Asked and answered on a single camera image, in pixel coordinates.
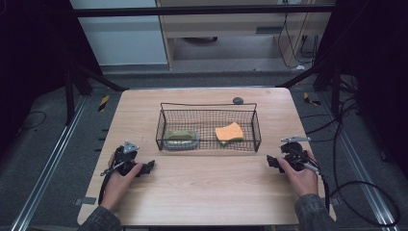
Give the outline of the yellow and green sponge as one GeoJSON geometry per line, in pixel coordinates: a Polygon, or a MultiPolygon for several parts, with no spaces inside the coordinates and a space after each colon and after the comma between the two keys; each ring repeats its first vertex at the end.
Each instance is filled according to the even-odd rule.
{"type": "Polygon", "coordinates": [[[217,140],[222,146],[232,141],[242,141],[244,137],[242,127],[237,122],[224,127],[217,127],[215,131],[217,140]]]}

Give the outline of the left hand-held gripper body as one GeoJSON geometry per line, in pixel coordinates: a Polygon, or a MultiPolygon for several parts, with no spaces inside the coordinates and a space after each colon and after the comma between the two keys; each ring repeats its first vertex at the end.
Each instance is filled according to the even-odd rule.
{"type": "Polygon", "coordinates": [[[135,158],[140,148],[129,141],[118,147],[114,154],[113,168],[125,176],[135,165],[135,158]]]}

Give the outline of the black wire mesh basket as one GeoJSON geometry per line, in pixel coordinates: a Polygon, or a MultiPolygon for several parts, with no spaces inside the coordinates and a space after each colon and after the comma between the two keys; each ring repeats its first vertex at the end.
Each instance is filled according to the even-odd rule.
{"type": "Polygon", "coordinates": [[[257,152],[262,138],[256,103],[234,104],[182,104],[162,103],[156,132],[160,150],[165,133],[173,130],[193,130],[199,135],[198,149],[233,149],[257,152]],[[243,130],[242,141],[232,141],[222,146],[215,129],[237,122],[243,130]]]}

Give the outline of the person's left hand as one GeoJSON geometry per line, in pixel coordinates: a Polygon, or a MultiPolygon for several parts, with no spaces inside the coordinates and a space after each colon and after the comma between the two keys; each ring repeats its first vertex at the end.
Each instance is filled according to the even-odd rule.
{"type": "Polygon", "coordinates": [[[100,205],[113,213],[119,205],[119,202],[124,198],[124,195],[127,193],[141,168],[142,164],[135,164],[124,176],[122,176],[117,170],[113,171],[105,187],[105,191],[103,192],[103,198],[100,205]]]}

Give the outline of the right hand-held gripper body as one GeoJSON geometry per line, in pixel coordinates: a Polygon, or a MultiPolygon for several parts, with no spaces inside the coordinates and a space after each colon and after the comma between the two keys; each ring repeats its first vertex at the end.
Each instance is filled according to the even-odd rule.
{"type": "Polygon", "coordinates": [[[307,151],[300,144],[302,141],[309,141],[309,138],[291,137],[282,139],[283,145],[280,146],[281,152],[285,153],[284,159],[296,171],[304,169],[305,164],[309,164],[310,158],[307,151]]]}

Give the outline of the black metal stand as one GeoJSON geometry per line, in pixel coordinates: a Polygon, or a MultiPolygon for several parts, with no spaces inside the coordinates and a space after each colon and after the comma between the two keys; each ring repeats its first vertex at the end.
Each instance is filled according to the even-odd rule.
{"type": "Polygon", "coordinates": [[[318,75],[313,84],[315,90],[325,90],[328,86],[331,86],[331,113],[335,118],[339,118],[341,69],[336,61],[318,61],[291,80],[277,85],[277,88],[289,89],[313,74],[318,75]]]}
{"type": "Polygon", "coordinates": [[[74,59],[67,61],[66,73],[64,75],[65,101],[66,101],[66,125],[70,124],[75,117],[73,87],[76,87],[81,95],[90,95],[92,87],[88,78],[115,91],[125,91],[127,88],[121,87],[102,74],[97,74],[92,70],[80,65],[74,59]]]}

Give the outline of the aluminium floor rail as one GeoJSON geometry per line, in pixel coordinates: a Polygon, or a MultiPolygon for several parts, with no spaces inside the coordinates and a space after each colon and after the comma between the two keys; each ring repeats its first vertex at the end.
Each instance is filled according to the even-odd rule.
{"type": "Polygon", "coordinates": [[[11,225],[11,231],[26,231],[33,215],[35,214],[40,201],[52,179],[54,172],[60,162],[61,157],[77,127],[77,124],[82,116],[84,107],[88,101],[86,96],[80,96],[78,103],[74,109],[74,116],[70,122],[64,127],[57,143],[55,144],[50,157],[48,158],[41,174],[38,177],[36,184],[30,192],[24,206],[18,213],[17,217],[11,225]]]}
{"type": "Polygon", "coordinates": [[[334,121],[332,127],[334,128],[333,139],[333,179],[335,182],[334,194],[342,201],[344,206],[357,218],[363,220],[370,225],[379,228],[381,231],[400,231],[398,223],[400,220],[400,210],[395,204],[394,199],[385,192],[382,188],[375,185],[368,171],[364,167],[362,161],[357,155],[356,149],[351,143],[349,135],[343,129],[343,115],[344,111],[340,109],[340,117],[335,118],[331,113],[331,105],[329,96],[326,93],[319,93],[319,98],[323,108],[328,113],[329,118],[334,121]],[[345,155],[351,172],[355,179],[339,183],[337,166],[338,147],[341,148],[345,155]],[[356,205],[352,205],[345,197],[345,189],[357,187],[362,191],[365,200],[367,201],[373,218],[364,215],[357,210],[356,205]]]}

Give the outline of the person's right hand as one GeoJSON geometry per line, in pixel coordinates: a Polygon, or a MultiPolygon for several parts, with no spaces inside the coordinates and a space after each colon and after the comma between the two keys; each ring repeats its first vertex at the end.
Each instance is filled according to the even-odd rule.
{"type": "Polygon", "coordinates": [[[304,168],[301,171],[296,171],[284,158],[278,157],[277,160],[289,177],[298,197],[319,193],[318,175],[313,170],[304,168]]]}

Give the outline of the green soap dish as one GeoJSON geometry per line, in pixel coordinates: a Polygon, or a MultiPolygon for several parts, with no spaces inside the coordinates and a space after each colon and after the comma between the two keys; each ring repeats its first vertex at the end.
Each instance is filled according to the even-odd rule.
{"type": "Polygon", "coordinates": [[[199,145],[199,135],[193,130],[173,130],[165,133],[163,146],[166,150],[192,150],[199,145]]]}

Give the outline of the black curtain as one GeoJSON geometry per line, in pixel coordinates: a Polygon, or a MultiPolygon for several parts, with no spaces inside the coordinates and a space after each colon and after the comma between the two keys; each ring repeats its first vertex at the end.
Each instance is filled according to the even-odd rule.
{"type": "Polygon", "coordinates": [[[335,0],[318,55],[338,41],[341,73],[382,149],[408,180],[408,0],[335,0]]]}
{"type": "Polygon", "coordinates": [[[71,8],[69,0],[0,0],[0,158],[34,100],[64,86],[66,61],[44,31],[47,26],[79,65],[101,72],[79,19],[47,13],[71,8]]]}

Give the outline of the black horizontal bar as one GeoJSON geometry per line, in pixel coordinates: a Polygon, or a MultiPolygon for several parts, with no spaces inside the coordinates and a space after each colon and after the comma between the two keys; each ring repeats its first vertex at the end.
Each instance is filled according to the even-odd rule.
{"type": "Polygon", "coordinates": [[[249,6],[195,6],[125,9],[81,9],[72,10],[78,17],[103,16],[150,16],[150,15],[195,15],[238,13],[329,13],[337,9],[335,4],[323,5],[249,5],[249,6]]]}

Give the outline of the yellow and black tape strip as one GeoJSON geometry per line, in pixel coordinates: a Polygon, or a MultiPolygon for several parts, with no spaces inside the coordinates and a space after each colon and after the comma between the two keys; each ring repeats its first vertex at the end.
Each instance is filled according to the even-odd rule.
{"type": "Polygon", "coordinates": [[[98,112],[103,112],[105,110],[109,99],[110,99],[109,95],[104,95],[102,97],[101,102],[100,102],[99,107],[98,107],[98,112]]]}
{"type": "Polygon", "coordinates": [[[318,100],[312,100],[308,92],[303,92],[303,100],[304,102],[315,105],[315,106],[320,106],[321,103],[318,100]]]}

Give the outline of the white cabinet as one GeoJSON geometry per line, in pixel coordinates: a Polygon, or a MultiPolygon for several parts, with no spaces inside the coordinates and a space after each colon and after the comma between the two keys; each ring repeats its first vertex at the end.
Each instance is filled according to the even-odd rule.
{"type": "MultiPolygon", "coordinates": [[[[155,8],[155,0],[69,0],[74,10],[155,8]]],[[[167,64],[158,16],[80,17],[102,66],[167,64]]]]}

